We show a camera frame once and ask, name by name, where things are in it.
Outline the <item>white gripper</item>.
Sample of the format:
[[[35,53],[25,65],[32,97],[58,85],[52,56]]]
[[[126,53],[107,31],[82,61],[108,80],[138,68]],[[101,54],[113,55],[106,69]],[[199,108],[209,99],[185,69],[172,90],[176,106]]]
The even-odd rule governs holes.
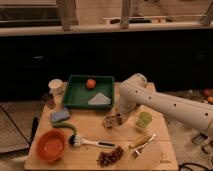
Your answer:
[[[117,119],[119,124],[125,123],[131,116],[131,113],[135,110],[136,104],[130,104],[130,105],[124,105],[119,104],[118,105],[118,113],[117,113]]]

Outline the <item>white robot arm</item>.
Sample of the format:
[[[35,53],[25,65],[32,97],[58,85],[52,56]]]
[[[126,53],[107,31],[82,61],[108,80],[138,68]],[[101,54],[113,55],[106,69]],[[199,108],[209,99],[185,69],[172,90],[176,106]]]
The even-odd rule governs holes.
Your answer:
[[[199,132],[213,137],[213,105],[151,91],[143,74],[136,73],[119,87],[119,113],[128,116],[137,104],[173,117]]]

